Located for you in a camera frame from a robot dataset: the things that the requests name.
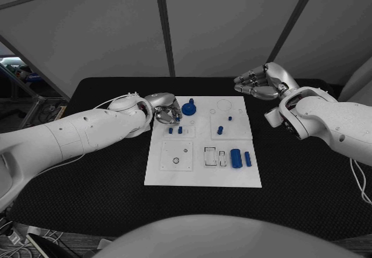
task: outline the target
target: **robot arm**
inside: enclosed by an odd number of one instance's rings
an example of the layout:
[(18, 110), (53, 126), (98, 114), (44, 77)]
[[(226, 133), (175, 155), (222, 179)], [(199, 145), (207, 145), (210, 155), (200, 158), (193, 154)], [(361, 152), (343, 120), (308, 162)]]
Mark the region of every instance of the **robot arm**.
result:
[(262, 100), (281, 102), (265, 118), (284, 124), (299, 140), (320, 137), (331, 150), (372, 166), (372, 107), (340, 103), (321, 89), (299, 88), (275, 63), (266, 63), (235, 78), (235, 90)]
[(152, 114), (158, 122), (178, 124), (181, 112), (173, 94), (158, 93), (145, 98), (128, 94), (113, 99), (108, 109), (88, 110), (0, 134), (0, 211), (40, 171), (138, 136), (150, 129)]

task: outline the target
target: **white wall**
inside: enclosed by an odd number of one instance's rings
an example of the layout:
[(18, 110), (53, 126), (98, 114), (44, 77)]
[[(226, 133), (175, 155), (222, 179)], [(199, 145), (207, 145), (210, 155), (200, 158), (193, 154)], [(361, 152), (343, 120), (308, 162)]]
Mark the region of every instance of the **white wall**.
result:
[(8, 48), (4, 46), (4, 44), (0, 42), (0, 56), (1, 55), (14, 55), (13, 52), (8, 50)]
[(372, 1), (310, 0), (275, 62), (295, 78), (344, 84), (372, 56)]
[(157, 1), (34, 0), (0, 10), (0, 35), (69, 97), (88, 77), (168, 76)]
[(237, 76), (265, 64), (297, 0), (168, 0), (177, 76)]

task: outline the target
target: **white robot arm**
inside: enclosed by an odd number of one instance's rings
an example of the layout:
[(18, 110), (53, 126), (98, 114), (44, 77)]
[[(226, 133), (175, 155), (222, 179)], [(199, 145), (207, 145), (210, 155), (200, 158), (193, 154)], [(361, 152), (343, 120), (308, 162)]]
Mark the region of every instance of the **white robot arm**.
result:
[(57, 121), (0, 134), (0, 212), (31, 178), (51, 165), (93, 152), (150, 129), (151, 118), (178, 124), (180, 106), (170, 93), (115, 98)]
[(275, 63), (248, 71), (233, 82), (235, 90), (262, 100), (281, 99), (265, 118), (272, 127), (284, 124), (299, 140), (320, 137), (331, 150), (372, 166), (372, 107), (337, 102), (321, 89), (299, 88)]

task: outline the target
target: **black table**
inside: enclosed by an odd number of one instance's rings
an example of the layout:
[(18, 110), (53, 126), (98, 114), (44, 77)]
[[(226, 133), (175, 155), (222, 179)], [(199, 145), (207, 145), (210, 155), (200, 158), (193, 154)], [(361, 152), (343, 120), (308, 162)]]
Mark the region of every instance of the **black table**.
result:
[[(88, 78), (64, 115), (137, 91), (175, 96), (240, 96), (230, 78)], [(263, 113), (278, 104), (243, 96), (262, 188), (144, 186), (151, 132), (125, 139), (30, 181), (8, 218), (27, 225), (103, 236), (186, 214), (263, 220), (327, 240), (372, 232), (372, 207), (360, 199), (348, 159), (318, 138), (271, 128)]]

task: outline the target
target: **white plastic board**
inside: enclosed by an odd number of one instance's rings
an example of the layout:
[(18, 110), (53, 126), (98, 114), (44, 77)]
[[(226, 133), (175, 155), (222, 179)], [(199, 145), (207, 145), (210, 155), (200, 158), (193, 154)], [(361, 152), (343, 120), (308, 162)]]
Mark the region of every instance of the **white plastic board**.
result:
[[(196, 113), (191, 116), (183, 115), (180, 126), (184, 134), (178, 134), (178, 126), (164, 125), (154, 120), (144, 185), (259, 188), (259, 171), (243, 97), (180, 96), (180, 106), (190, 98), (194, 101)], [(206, 148), (214, 148), (216, 166), (204, 166), (204, 157), (212, 159), (210, 153), (204, 156)], [(242, 168), (232, 168), (232, 149), (240, 150)], [(224, 167), (220, 166), (219, 151), (224, 151)], [(250, 167), (246, 166), (243, 152), (249, 152)]]

